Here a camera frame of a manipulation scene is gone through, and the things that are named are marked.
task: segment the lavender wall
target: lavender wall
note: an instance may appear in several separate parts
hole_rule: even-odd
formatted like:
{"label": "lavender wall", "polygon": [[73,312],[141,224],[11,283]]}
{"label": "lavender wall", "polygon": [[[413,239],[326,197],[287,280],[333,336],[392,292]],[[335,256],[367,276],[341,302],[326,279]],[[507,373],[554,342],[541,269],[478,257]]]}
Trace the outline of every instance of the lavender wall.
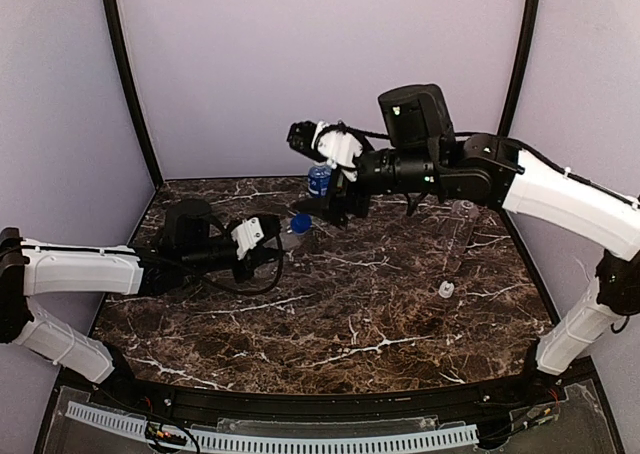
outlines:
{"label": "lavender wall", "polygon": [[445,89],[458,129],[495,131],[524,0],[120,0],[167,178],[300,174],[289,125],[383,129],[378,94]]}
{"label": "lavender wall", "polygon": [[[619,192],[640,194],[640,3],[541,0],[513,135]],[[530,218],[516,219],[561,314],[602,251]],[[640,452],[640,321],[593,350],[629,453]]]}
{"label": "lavender wall", "polygon": [[[127,240],[152,195],[102,0],[0,0],[0,227],[49,242]],[[100,296],[50,295],[87,331]],[[0,451],[33,451],[57,370],[0,345]]]}

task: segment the wire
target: wire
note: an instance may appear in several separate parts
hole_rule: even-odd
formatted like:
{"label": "wire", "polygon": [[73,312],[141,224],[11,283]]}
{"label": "wire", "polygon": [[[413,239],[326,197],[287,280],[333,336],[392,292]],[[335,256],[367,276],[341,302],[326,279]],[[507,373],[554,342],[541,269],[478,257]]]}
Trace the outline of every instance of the wire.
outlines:
{"label": "wire", "polygon": [[229,234],[229,231],[227,230],[226,227],[224,227],[224,224],[222,223],[222,221],[212,212],[210,212],[209,214],[203,215],[201,218],[207,221],[212,226],[214,226],[216,229],[218,229],[222,235],[226,236]]}
{"label": "wire", "polygon": [[[558,395],[556,394],[556,392],[555,392],[555,391],[553,391],[553,394],[554,394],[554,395],[553,395],[554,399],[556,399],[556,405],[557,405],[557,406],[558,406],[558,408],[559,408],[559,399],[558,399],[558,397],[557,397]],[[508,428],[510,428],[510,427],[511,427],[511,428],[513,428],[513,427],[515,426],[516,422],[518,422],[518,421],[522,420],[525,416],[528,416],[528,415],[529,415],[529,413],[531,412],[531,410],[533,409],[533,407],[535,407],[535,406],[532,406],[531,408],[527,409],[525,412],[523,412],[522,414],[520,414],[519,416],[517,416],[517,417],[516,417],[513,421],[511,421],[508,425],[506,425],[506,426],[502,427],[501,429],[498,429],[497,431],[493,432],[492,434],[488,434],[488,435],[486,435],[486,436],[483,436],[483,437],[481,438],[481,440],[482,440],[482,441],[492,441],[492,442],[498,442],[498,441],[507,440],[507,439],[509,439],[511,436],[513,436],[513,435],[515,435],[515,434],[517,434],[517,433],[519,433],[519,432],[522,432],[522,431],[524,431],[524,430],[526,430],[526,429],[529,429],[529,428],[530,428],[531,426],[533,426],[537,421],[539,421],[539,420],[541,420],[541,419],[545,418],[546,416],[548,416],[549,414],[551,414],[551,408],[548,408],[548,407],[547,407],[547,408],[543,409],[542,411],[540,411],[540,413],[538,413],[537,415],[535,415],[535,416],[534,416],[534,417],[532,417],[531,419],[528,419],[528,420],[524,421],[524,423],[522,424],[522,426],[520,426],[520,427],[518,427],[518,428],[516,428],[516,429],[514,429],[514,430],[512,430],[512,431],[510,431],[510,432],[506,432],[506,433],[504,433],[504,434],[501,434],[501,435],[499,435],[499,436],[497,435],[497,434],[500,434],[502,431],[504,431],[504,430],[506,430],[506,429],[508,429]]]}
{"label": "wire", "polygon": [[553,162],[552,160],[550,160],[548,157],[546,157],[544,154],[542,154],[540,151],[537,151],[536,149],[534,149],[533,147],[531,147],[530,145],[518,140],[518,139],[504,139],[503,142],[505,142],[507,145],[512,145],[517,147],[518,149],[523,149],[525,151],[530,152],[535,158],[537,158],[539,161],[543,162],[544,164],[546,164],[547,166],[549,166],[551,169],[553,169],[556,172],[559,172],[561,174],[565,174],[569,179],[572,179],[576,182],[579,182],[580,184],[584,184],[585,186],[589,186],[592,187],[600,192],[603,192],[615,199],[617,199],[620,202],[623,202],[629,206],[632,206],[634,204],[634,201],[627,199],[626,197],[618,194],[617,192],[614,192],[610,189],[607,189],[604,186],[601,186],[599,184],[596,184],[595,182],[590,181],[589,179],[579,176],[577,174],[573,174],[571,172],[566,172],[564,169],[562,169],[558,164],[556,164],[555,162]]}
{"label": "wire", "polygon": [[551,397],[553,397],[556,401],[556,408],[558,409],[558,411],[560,410],[560,398],[558,397],[558,393],[556,392],[556,390],[552,387],[549,389],[549,394],[551,394]]}
{"label": "wire", "polygon": [[262,289],[234,289],[233,287],[227,286],[225,284],[221,284],[217,281],[209,279],[204,274],[198,272],[196,269],[193,269],[181,262],[173,261],[171,259],[167,259],[166,257],[162,257],[159,254],[156,254],[152,251],[147,251],[143,254],[143,251],[139,251],[136,255],[141,260],[146,260],[148,262],[155,262],[160,264],[166,264],[168,266],[177,267],[182,270],[184,273],[189,274],[190,276],[195,277],[202,283],[211,286],[220,291],[228,292],[229,294],[236,294],[242,296],[259,296],[261,294],[266,294],[267,292],[272,291],[280,282],[282,278],[282,273],[284,271],[284,246],[282,245],[282,239],[280,235],[276,235],[276,245],[278,246],[278,267],[276,268],[276,274],[273,280],[269,283],[268,286],[263,287]]}
{"label": "wire", "polygon": [[611,332],[613,332],[614,334],[620,334],[622,331],[626,329],[630,319],[631,319],[631,316],[627,316],[627,318],[624,320],[624,322],[622,323],[622,326],[620,326],[619,329],[616,329],[615,324],[611,324]]}
{"label": "wire", "polygon": [[[359,141],[361,141],[361,139],[363,137],[370,137],[372,139],[383,139],[385,141],[390,140],[390,137],[387,134],[380,134],[378,132],[364,131],[362,129],[356,129],[355,127],[347,126],[344,122],[338,122],[337,124],[330,124],[328,126],[325,126],[325,128],[322,129],[318,133],[317,136],[315,136],[315,141],[311,145],[311,148],[313,150],[317,150],[318,143],[320,142],[320,139],[322,138],[322,136],[324,136],[325,134],[328,134],[329,132],[332,132],[332,131],[338,131],[338,132],[343,132],[343,133],[347,133],[347,134],[352,134]],[[340,168],[349,170],[349,168],[345,168],[343,166],[340,166]]]}
{"label": "wire", "polygon": [[121,407],[124,407],[127,411],[131,411],[133,413],[140,414],[140,415],[145,416],[145,417],[147,417],[147,416],[148,417],[154,417],[158,422],[162,422],[162,423],[169,424],[171,426],[176,427],[176,429],[179,429],[184,434],[186,434],[189,439],[191,439],[191,442],[193,442],[193,445],[196,448],[196,454],[200,454],[201,453],[200,444],[198,443],[198,440],[187,429],[185,429],[184,427],[179,426],[176,423],[176,421],[172,421],[168,417],[164,417],[164,416],[161,416],[159,414],[154,414],[153,412],[142,411],[140,409],[136,409],[134,407],[128,406],[124,402],[119,401],[118,399],[113,397],[111,394],[109,394],[109,392],[106,389],[98,386],[97,384],[93,384],[93,390],[102,392],[105,396],[107,396],[109,399],[111,399],[113,402],[115,402],[116,404],[120,405]]}
{"label": "wire", "polygon": [[475,401],[475,405],[482,407],[510,407],[512,409],[517,409],[519,407],[526,407],[522,405],[522,402],[484,402],[484,401]]}
{"label": "wire", "polygon": [[151,399],[149,399],[147,396],[144,397],[144,401],[147,403],[147,406],[149,406],[149,411],[151,411],[151,413],[153,413],[153,404],[151,403]]}
{"label": "wire", "polygon": [[513,425],[524,419],[526,416],[529,415],[529,413],[531,412],[531,409],[533,409],[536,405],[533,404],[529,407],[527,407],[526,411],[522,412],[520,415],[516,416],[509,424],[507,424],[506,426],[501,427],[500,429],[498,429],[497,431],[493,431],[491,434],[487,434],[486,436],[483,436],[482,439],[487,439],[490,440],[490,438],[492,438],[493,436],[495,436],[496,434],[500,434],[502,431],[506,431],[507,429],[513,427]]}
{"label": "wire", "polygon": [[13,246],[13,247],[8,247],[7,249],[5,249],[4,251],[0,252],[0,259],[2,259],[4,256],[6,256],[7,254],[11,254],[12,252],[16,252],[19,251],[20,249],[24,248],[25,246],[22,245],[18,245],[18,246]]}
{"label": "wire", "polygon": [[100,247],[75,247],[75,246],[31,246],[29,244],[22,244],[20,246],[21,249],[31,249],[36,250],[39,249],[41,251],[57,251],[57,252],[94,252],[96,254],[113,254],[117,256],[131,256],[131,257],[140,257],[138,254],[131,251],[121,251],[119,249],[103,249]]}
{"label": "wire", "polygon": [[156,428],[154,428],[153,426],[151,426],[150,422],[147,422],[147,426],[145,429],[145,438],[148,439],[149,441],[153,442],[153,447],[151,447],[152,450],[159,452],[160,454],[174,454],[176,452],[180,452],[182,449],[181,448],[177,448],[177,449],[172,449],[169,447],[164,447],[162,444],[160,444],[160,442],[158,441],[157,437],[156,437],[156,433],[157,431],[162,431],[162,428],[164,427],[164,423],[161,422],[160,424],[158,424],[158,428],[156,430]]}

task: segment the black cable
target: black cable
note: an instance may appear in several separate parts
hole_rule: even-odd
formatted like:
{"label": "black cable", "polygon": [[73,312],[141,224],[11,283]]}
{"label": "black cable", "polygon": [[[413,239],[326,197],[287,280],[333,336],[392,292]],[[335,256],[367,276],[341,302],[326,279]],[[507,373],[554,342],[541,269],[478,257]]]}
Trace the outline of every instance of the black cable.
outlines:
{"label": "black cable", "polygon": [[338,122],[337,124],[330,124],[328,126],[325,126],[324,129],[322,129],[318,133],[318,135],[315,137],[315,141],[311,145],[311,148],[313,150],[317,150],[318,149],[318,143],[320,142],[320,139],[325,134],[328,134],[329,132],[332,132],[332,131],[338,131],[338,132],[343,132],[343,133],[346,133],[346,134],[352,134],[360,142],[362,142],[361,139],[364,138],[364,137],[370,137],[372,139],[389,140],[389,136],[387,134],[380,134],[378,132],[371,132],[371,131],[365,131],[365,130],[362,130],[362,129],[356,129],[355,127],[347,126],[343,122]]}
{"label": "black cable", "polygon": [[477,132],[471,132],[471,131],[461,131],[461,132],[456,132],[454,133],[455,137],[471,137],[474,134],[478,134]]}
{"label": "black cable", "polygon": [[500,429],[498,429],[497,431],[492,432],[491,434],[487,434],[486,436],[482,436],[481,439],[489,439],[491,437],[494,437],[496,434],[500,434],[502,431],[505,431],[511,427],[513,427],[513,425],[522,420],[524,417],[526,417],[530,412],[531,409],[533,409],[534,407],[536,407],[535,404],[530,405],[529,407],[526,408],[526,410],[524,412],[522,412],[521,414],[519,414],[518,416],[516,416],[509,424],[507,424],[506,426],[501,427]]}
{"label": "black cable", "polygon": [[226,227],[224,227],[224,224],[222,223],[222,221],[213,213],[205,214],[204,216],[202,216],[202,219],[207,221],[212,226],[215,226],[216,229],[218,229],[222,235],[224,236],[229,235],[229,231],[227,230]]}
{"label": "black cable", "polygon": [[527,69],[529,52],[531,51],[531,41],[536,25],[539,2],[540,0],[525,0],[518,47],[516,48],[516,56],[513,61],[513,70],[511,71],[511,80],[509,81],[507,97],[504,101],[500,126],[498,127],[498,135],[501,137],[507,137],[509,135],[516,107],[518,106],[518,98],[520,97],[520,90],[522,89],[522,82]]}
{"label": "black cable", "polygon": [[17,245],[17,246],[13,246],[13,247],[8,247],[7,249],[5,249],[4,251],[0,252],[0,260],[6,256],[7,254],[11,254],[12,252],[16,252],[19,251],[20,249],[24,248],[25,246],[22,245]]}
{"label": "black cable", "polygon": [[548,416],[551,413],[551,409],[550,408],[545,408],[542,409],[542,411],[540,411],[540,413],[538,413],[537,415],[535,415],[534,417],[532,417],[531,419],[526,420],[522,426],[514,429],[513,431],[507,432],[505,434],[502,434],[500,436],[497,436],[497,434],[501,433],[502,431],[508,429],[508,428],[513,428],[515,426],[515,423],[522,420],[525,416],[528,416],[529,413],[531,412],[531,409],[533,409],[534,406],[528,408],[525,412],[523,412],[522,414],[520,414],[519,416],[517,416],[513,421],[511,421],[509,424],[507,424],[506,426],[502,427],[501,429],[498,429],[497,431],[493,432],[492,434],[488,434],[486,436],[482,436],[480,438],[480,440],[482,441],[493,441],[493,442],[498,442],[498,441],[502,441],[502,440],[507,440],[509,439],[511,436],[522,432],[526,429],[529,429],[535,422],[539,421],[540,419]]}
{"label": "black cable", "polygon": [[474,402],[477,406],[482,407],[500,407],[502,409],[509,407],[511,409],[517,409],[519,407],[526,407],[522,405],[522,402],[484,402],[484,401],[476,401]]}
{"label": "black cable", "polygon": [[58,252],[93,252],[96,254],[114,254],[117,256],[132,256],[132,257],[140,257],[136,252],[133,251],[121,251],[119,249],[102,249],[100,247],[76,247],[76,246],[31,246],[29,244],[23,244],[20,246],[22,249],[32,249],[32,250],[41,250],[41,251],[58,251]]}
{"label": "black cable", "polygon": [[276,245],[278,246],[278,267],[276,268],[276,275],[273,280],[269,283],[268,286],[263,287],[262,289],[234,289],[233,287],[229,287],[225,284],[221,284],[217,281],[209,279],[204,274],[198,272],[196,269],[193,269],[181,262],[173,261],[171,259],[167,259],[165,257],[160,256],[152,251],[147,251],[147,253],[143,253],[142,250],[139,250],[136,255],[143,261],[151,262],[151,263],[160,263],[166,264],[168,266],[173,266],[180,269],[182,272],[189,274],[197,278],[199,281],[211,286],[220,291],[228,292],[229,294],[236,294],[242,296],[259,296],[261,294],[266,294],[269,291],[272,291],[280,282],[282,278],[282,273],[284,271],[284,246],[282,245],[282,239],[279,235],[276,235]]}
{"label": "black cable", "polygon": [[558,164],[556,164],[551,159],[546,157],[540,151],[534,149],[530,145],[528,145],[528,144],[526,144],[526,143],[524,143],[524,142],[522,142],[522,141],[520,141],[518,139],[505,139],[503,142],[507,143],[508,145],[510,144],[510,145],[512,145],[512,146],[514,146],[514,147],[516,147],[518,149],[522,149],[522,150],[530,152],[540,162],[543,162],[544,164],[549,166],[554,171],[556,171],[556,172],[558,172],[560,174],[566,175],[571,180],[579,182],[580,184],[584,184],[585,186],[597,189],[598,191],[603,192],[603,193],[605,193],[605,194],[607,194],[607,195],[609,195],[609,196],[617,199],[618,201],[623,202],[623,203],[625,203],[625,204],[627,204],[629,206],[633,205],[633,201],[631,201],[630,199],[627,199],[626,197],[618,194],[617,192],[611,191],[610,189],[607,189],[606,187],[603,187],[603,186],[601,186],[599,184],[596,184],[595,182],[590,181],[586,177],[582,177],[582,176],[579,176],[577,174],[573,174],[571,172],[565,171],[562,167],[560,167]]}
{"label": "black cable", "polygon": [[631,316],[627,316],[627,318],[624,320],[624,322],[622,323],[622,326],[620,326],[619,329],[616,329],[615,324],[611,324],[611,332],[613,332],[614,334],[620,334],[622,331],[626,329],[630,319],[631,319]]}
{"label": "black cable", "polygon": [[[161,422],[158,425],[158,431],[162,431],[162,428],[164,427],[164,423]],[[159,452],[160,454],[175,454],[176,452],[180,452],[182,449],[178,448],[178,449],[171,449],[169,447],[164,447],[162,444],[160,444],[160,441],[158,441],[158,439],[156,439],[155,437],[147,437],[147,433],[146,433],[146,429],[145,429],[145,438],[148,439],[149,441],[153,442],[153,446],[151,447],[152,450]]]}
{"label": "black cable", "polygon": [[140,415],[145,416],[145,417],[154,417],[158,422],[162,422],[162,423],[165,423],[165,424],[169,424],[171,426],[175,426],[181,432],[186,434],[189,439],[191,439],[191,442],[193,442],[193,445],[196,448],[196,454],[200,454],[201,451],[200,451],[200,444],[198,443],[198,440],[187,429],[185,429],[184,427],[179,426],[177,422],[172,421],[171,419],[169,419],[167,417],[161,416],[161,415],[153,413],[153,412],[142,411],[140,409],[136,409],[135,407],[128,406],[124,402],[119,401],[118,399],[113,397],[111,394],[109,394],[109,392],[106,389],[103,389],[102,387],[98,386],[97,384],[93,385],[93,389],[95,391],[102,392],[105,396],[107,396],[109,399],[111,399],[113,402],[115,402],[116,404],[120,405],[121,407],[124,407],[125,410],[127,410],[127,411],[131,411],[131,412],[134,412],[136,414],[140,414]]}

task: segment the white vein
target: white vein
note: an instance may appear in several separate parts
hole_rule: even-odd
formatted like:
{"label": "white vein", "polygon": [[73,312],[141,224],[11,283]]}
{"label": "white vein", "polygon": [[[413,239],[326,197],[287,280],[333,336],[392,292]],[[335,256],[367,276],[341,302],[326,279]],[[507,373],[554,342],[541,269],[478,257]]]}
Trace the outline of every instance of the white vein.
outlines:
{"label": "white vein", "polygon": [[447,381],[455,382],[456,384],[466,384],[466,382],[463,381],[462,379],[460,379],[458,376],[450,377],[450,376],[447,376],[446,374],[444,374],[442,372],[439,372],[438,374],[440,374],[442,377],[444,377]]}
{"label": "white vein", "polygon": [[505,239],[509,239],[509,236],[500,236],[488,242],[474,242],[473,244],[469,244],[467,249],[473,249],[474,247],[485,247],[490,246],[491,244],[495,244],[496,242],[504,241]]}
{"label": "white vein", "polygon": [[125,299],[105,299],[105,304],[113,304],[114,306],[117,306],[118,304],[124,304],[125,302],[131,302],[131,301],[149,301],[151,299],[156,299],[155,297],[150,297],[150,296],[131,296],[131,297],[127,297]]}
{"label": "white vein", "polygon": [[185,369],[173,369],[171,367],[164,367],[160,362],[156,361],[155,359],[137,359],[135,357],[128,357],[128,356],[125,356],[125,357],[127,357],[127,359],[131,361],[139,362],[140,364],[147,364],[149,366],[157,367],[158,370],[160,371],[159,374],[173,374],[176,376],[180,376],[180,379],[199,382],[200,384],[211,386],[214,389],[223,389],[223,390],[229,389],[229,386],[221,386],[216,382],[205,381],[204,379],[199,379],[195,376],[187,374]]}
{"label": "white vein", "polygon": [[358,347],[356,349],[346,349],[342,354],[330,357],[330,358],[325,359],[323,361],[317,361],[317,362],[314,362],[314,363],[311,363],[311,364],[306,364],[303,367],[322,366],[324,364],[329,364],[330,362],[339,361],[340,359],[344,359],[345,357],[353,356],[354,354],[357,354],[359,352],[376,351],[378,354],[380,354],[382,352],[380,350],[380,348],[385,347],[385,346],[392,346],[394,344],[404,344],[404,343],[407,343],[407,342],[415,342],[415,341],[422,341],[422,340],[425,340],[425,339],[432,339],[431,336],[405,337],[404,339],[391,339],[391,340],[387,339],[386,337],[384,337],[384,335],[382,335],[382,337],[383,337],[382,341],[380,341],[375,346]]}
{"label": "white vein", "polygon": [[353,328],[353,324],[351,324],[351,316],[349,316],[349,331],[351,331],[351,345],[355,346],[358,342],[358,331]]}
{"label": "white vein", "polygon": [[334,236],[332,233],[330,233],[329,231],[327,231],[324,227],[322,227],[319,223],[318,223],[318,224],[315,224],[315,225],[313,226],[313,228],[314,228],[314,229],[318,229],[318,230],[320,230],[320,231],[324,232],[324,233],[325,233],[327,236],[329,236],[329,237],[336,237],[336,236]]}
{"label": "white vein", "polygon": [[504,236],[502,234],[487,234],[487,233],[484,233],[484,232],[478,232],[477,236],[478,237],[506,237],[506,236]]}
{"label": "white vein", "polygon": [[486,291],[485,292],[467,292],[467,296],[479,296],[479,297],[498,296],[507,291],[510,291],[511,289],[516,289],[518,287],[531,286],[531,285],[532,284],[530,282],[525,282],[522,284],[514,284],[513,286],[505,287],[503,289],[500,289],[499,291],[494,291],[494,292],[486,292]]}
{"label": "white vein", "polygon": [[219,201],[215,201],[215,202],[210,202],[209,204],[216,205],[216,204],[224,204],[225,202],[231,202],[231,201],[237,201],[240,199],[253,199],[254,197],[258,197],[258,196],[276,196],[278,194],[286,194],[286,191],[271,191],[271,192],[254,192],[253,194],[247,194],[244,196],[231,196],[231,197],[227,197],[226,199],[221,199]]}
{"label": "white vein", "polygon": [[268,309],[269,307],[278,307],[283,304],[299,301],[300,299],[307,299],[315,295],[316,294],[306,294],[304,296],[290,297],[289,299],[282,299],[281,301],[269,302],[267,304],[260,304],[258,306],[247,306],[247,307],[241,307],[239,309],[230,309],[230,310],[223,310],[223,311],[206,311],[206,312],[199,312],[198,314],[214,314],[214,315],[215,314],[238,314],[240,312],[257,311],[259,309]]}
{"label": "white vein", "polygon": [[341,262],[342,264],[349,264],[350,266],[362,266],[362,267],[369,267],[371,269],[375,269],[376,267],[381,267],[381,266],[387,266],[387,267],[390,267],[391,269],[396,269],[398,271],[402,270],[397,266],[389,264],[389,260],[391,258],[388,256],[384,256],[381,261],[371,261],[371,262],[347,261],[346,259],[340,259],[339,257],[334,257],[334,256],[323,256],[323,257],[325,257],[326,259],[330,259],[332,261]]}
{"label": "white vein", "polygon": [[[381,199],[371,199],[373,202],[376,202],[378,204],[407,204],[407,200],[406,199],[397,199],[397,200],[381,200]],[[450,211],[451,208],[449,206],[444,206],[441,204],[434,204],[432,205],[428,200],[422,201],[420,202],[420,204],[418,204],[418,206],[429,206],[429,208],[431,209],[440,209],[443,211]]]}

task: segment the black frame pole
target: black frame pole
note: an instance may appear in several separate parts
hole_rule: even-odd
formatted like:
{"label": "black frame pole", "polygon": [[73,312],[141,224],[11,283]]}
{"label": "black frame pole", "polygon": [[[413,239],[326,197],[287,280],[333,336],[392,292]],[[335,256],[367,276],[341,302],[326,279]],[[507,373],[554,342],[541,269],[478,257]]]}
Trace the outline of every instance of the black frame pole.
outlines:
{"label": "black frame pole", "polygon": [[109,35],[111,37],[111,45],[113,47],[113,54],[118,66],[118,73],[120,74],[120,82],[122,83],[122,90],[127,101],[127,107],[129,108],[129,115],[133,122],[133,127],[142,150],[144,161],[147,165],[147,170],[151,176],[151,181],[156,189],[159,189],[164,183],[162,178],[162,172],[160,172],[160,166],[158,165],[158,159],[153,151],[153,145],[151,144],[151,138],[149,137],[149,131],[147,125],[144,122],[144,116],[142,115],[142,108],[140,107],[140,100],[138,99],[138,93],[133,81],[133,73],[131,72],[131,64],[129,63],[129,56],[127,55],[127,47],[124,42],[124,35],[122,33],[122,25],[120,23],[120,13],[118,12],[117,0],[102,0],[104,4],[104,13],[107,18],[107,25],[109,27]]}
{"label": "black frame pole", "polygon": [[511,72],[511,81],[509,82],[507,98],[504,101],[500,126],[498,127],[499,136],[507,137],[511,130],[511,124],[513,123],[516,107],[518,106],[520,90],[522,89],[524,74],[527,69],[529,51],[531,51],[531,40],[533,39],[533,30],[536,25],[539,1],[540,0],[525,0],[518,48],[516,49],[516,57],[513,62],[513,71]]}

